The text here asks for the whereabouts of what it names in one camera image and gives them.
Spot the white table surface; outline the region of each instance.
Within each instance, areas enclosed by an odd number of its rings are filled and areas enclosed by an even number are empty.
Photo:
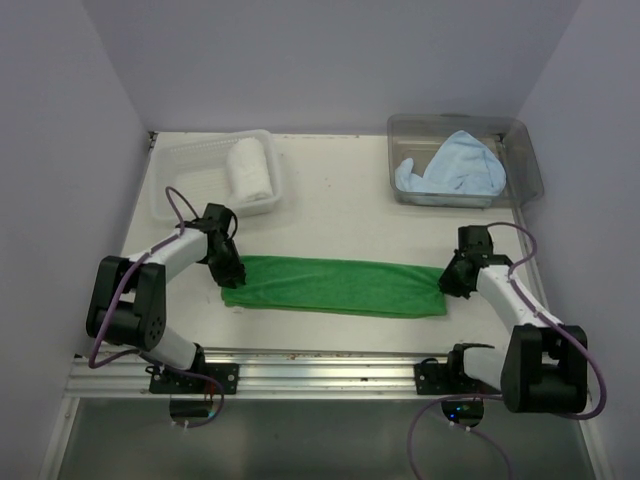
[[[199,140],[200,133],[161,133],[159,147]],[[508,209],[400,205],[389,186],[385,136],[276,135],[284,195],[276,209],[241,218],[240,254],[344,258],[445,267],[457,229],[513,221]],[[123,253],[147,249],[171,224],[155,221],[145,177]],[[212,201],[221,199],[212,196]],[[496,252],[522,256],[517,233],[491,231]],[[520,272],[527,283],[527,275]],[[224,306],[204,265],[192,265],[167,286],[167,321],[204,347],[375,353],[443,353],[457,342],[506,346],[508,332],[488,303],[447,298],[448,314],[389,319]]]

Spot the blue towel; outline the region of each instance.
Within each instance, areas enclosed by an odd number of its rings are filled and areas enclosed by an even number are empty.
[[[396,187],[404,192],[498,196],[507,176],[489,148],[467,132],[451,135],[436,152],[421,177],[413,170],[413,158],[396,168]]]

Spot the transparent container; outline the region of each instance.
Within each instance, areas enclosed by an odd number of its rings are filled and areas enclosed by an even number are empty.
[[[406,158],[414,159],[420,176],[452,134],[464,130],[484,143],[502,163],[507,184],[498,196],[412,193],[399,190],[395,170]],[[515,118],[467,115],[399,114],[387,122],[391,188],[400,203],[438,207],[522,207],[544,194],[542,178],[527,127]]]
[[[255,138],[264,147],[273,196],[248,203],[230,203],[227,155],[231,147],[244,138]],[[198,212],[202,212],[207,203],[219,203],[231,208],[238,217],[268,213],[282,197],[280,157],[271,133],[266,130],[230,133],[158,148],[151,158],[150,169],[151,214],[159,221],[175,223],[176,217],[164,193],[169,185],[187,197]],[[177,202],[177,206],[181,213],[190,215],[183,202]]]

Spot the cable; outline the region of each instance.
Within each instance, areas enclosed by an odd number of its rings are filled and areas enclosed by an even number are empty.
[[[167,196],[167,200],[169,200],[169,205],[171,205],[171,208],[173,209],[174,213],[180,219],[180,224],[182,225],[181,228],[182,230],[184,230],[184,220],[182,219],[182,215],[180,215],[180,211],[178,210],[178,207],[176,207],[176,204],[174,203],[173,198],[171,198],[171,195],[169,195],[169,192],[173,192],[176,195],[178,195],[182,199],[182,201],[185,203],[185,205],[189,207],[189,210],[191,210],[191,213],[193,213],[193,216],[195,218],[200,218],[200,216],[198,215],[198,212],[196,212],[196,209],[193,208],[193,205],[191,205],[189,200],[187,200],[187,198],[184,195],[182,195],[178,190],[176,190],[173,187],[165,188],[164,193]]]
[[[424,412],[426,412],[427,410],[429,410],[431,407],[438,405],[442,402],[448,402],[450,400],[473,400],[473,399],[482,399],[482,400],[502,400],[502,396],[500,395],[487,395],[487,394],[483,394],[483,393],[460,393],[460,394],[456,394],[456,395],[447,395],[446,397],[440,397],[440,398],[436,398],[434,400],[431,400],[429,403],[427,403],[424,407],[422,407],[420,410],[418,410],[418,413],[416,413],[416,415],[413,417],[413,420],[411,420],[411,425],[409,426],[409,432],[407,434],[407,456],[409,457],[409,465],[411,465],[411,470],[413,471],[413,474],[415,475],[415,477],[418,480],[424,480],[424,477],[420,474],[420,471],[418,470],[418,466],[416,465],[416,461],[414,458],[414,453],[413,453],[413,433],[415,432],[416,429],[416,425],[418,424],[418,420],[420,420],[420,418],[422,417],[422,415],[424,414]],[[454,423],[454,426],[461,428],[463,430],[466,430],[470,433],[473,433],[474,435],[482,438],[483,440],[489,442],[491,445],[493,445],[493,447],[498,451],[498,453],[500,453],[500,456],[502,456],[502,458],[504,459],[505,464],[507,465],[507,476],[509,478],[509,480],[512,480],[514,477],[514,469],[513,469],[513,464],[511,463],[511,460],[509,459],[509,457],[507,456],[507,452],[505,452],[505,450],[498,445],[498,443],[496,443],[495,440],[493,440],[489,435],[487,435],[486,433],[483,432],[479,432],[477,430],[474,429],[468,429],[467,427],[465,427],[464,425],[460,425],[457,423]]]
[[[233,233],[231,234],[231,236],[229,237],[230,240],[233,240],[233,237],[236,236],[236,233],[238,231],[238,217],[236,216],[235,213],[231,212],[231,217],[233,218],[233,222],[234,222],[234,229],[233,229]]]
[[[122,279],[120,280],[120,282],[118,283],[118,286],[116,287],[116,291],[113,294],[111,303],[109,303],[107,312],[104,316],[104,319],[102,320],[102,325],[100,325],[100,330],[98,331],[98,334],[96,335],[96,339],[93,342],[93,347],[91,348],[91,354],[89,355],[89,368],[100,368],[107,365],[108,363],[113,362],[114,360],[120,357],[123,357],[124,355],[139,353],[139,351],[136,349],[124,350],[108,358],[105,358],[104,360],[96,362],[96,357],[98,356],[98,352],[100,351],[100,345],[102,345],[102,342],[104,341],[104,337],[107,334],[109,325],[111,325],[111,322],[113,320],[113,315],[115,314],[116,308],[118,308],[118,302],[120,301],[120,297],[122,296],[122,293],[124,292],[124,289],[127,286],[127,282],[129,281],[131,276],[138,269],[138,267],[140,267],[140,265],[142,265],[146,260],[148,260],[154,253],[156,253],[161,248],[166,247],[171,242],[176,241],[184,233],[184,228],[185,228],[184,218],[182,217],[180,210],[178,210],[178,207],[176,207],[176,204],[173,201],[173,198],[171,198],[171,193],[173,192],[176,195],[178,195],[182,199],[182,201],[189,207],[189,209],[193,212],[196,218],[198,217],[198,214],[196,213],[191,203],[189,203],[189,200],[187,200],[184,197],[184,195],[182,195],[178,190],[176,190],[173,187],[167,187],[165,188],[164,192],[167,195],[167,200],[169,200],[169,205],[171,205],[171,208],[173,209],[174,213],[176,214],[176,217],[178,217],[178,220],[180,222],[179,233],[171,235],[170,237],[165,238],[161,242],[151,247],[151,249],[148,252],[143,253],[142,256],[138,260],[136,260],[124,273],[124,275],[122,276]]]
[[[596,379],[598,380],[598,385],[600,387],[600,399],[598,400],[598,404],[595,406],[595,408],[592,411],[587,413],[564,414],[560,416],[571,419],[571,420],[590,420],[594,417],[597,417],[602,413],[605,405],[607,404],[607,386],[604,381],[604,375],[602,374],[602,370],[600,369],[600,366],[596,362],[596,359],[593,357],[591,352],[589,352],[589,350],[587,350],[571,334],[567,333],[563,328],[558,326],[553,320],[547,317],[543,312],[538,312],[535,305],[531,302],[531,300],[529,300],[527,295],[518,286],[518,283],[513,277],[513,272],[515,271],[515,269],[518,268],[520,265],[523,265],[529,260],[531,260],[535,256],[535,254],[538,252],[538,242],[536,241],[535,237],[531,232],[529,232],[526,228],[521,227],[520,225],[516,225],[515,223],[494,222],[487,225],[487,228],[497,227],[497,226],[506,226],[506,227],[515,228],[516,230],[524,233],[529,239],[529,241],[531,242],[531,252],[525,257],[523,257],[522,259],[515,262],[513,265],[511,265],[511,267],[509,267],[508,281],[511,287],[513,288],[514,292],[520,298],[520,300],[524,302],[527,308],[529,308],[529,310],[531,310],[534,314],[537,315],[537,318],[539,318],[545,325],[547,325],[549,328],[551,328],[556,333],[558,333],[558,335],[561,335],[563,338],[565,338],[571,345],[573,345],[576,348],[576,350],[578,350],[578,352],[580,352],[581,355],[584,356],[584,358],[587,360],[589,365],[591,365],[591,368],[593,369],[593,372],[596,375]]]

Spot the white roll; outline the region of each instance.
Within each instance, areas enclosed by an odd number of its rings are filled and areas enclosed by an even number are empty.
[[[231,205],[273,196],[267,158],[259,140],[244,138],[231,147],[227,155],[227,171],[231,182]]]

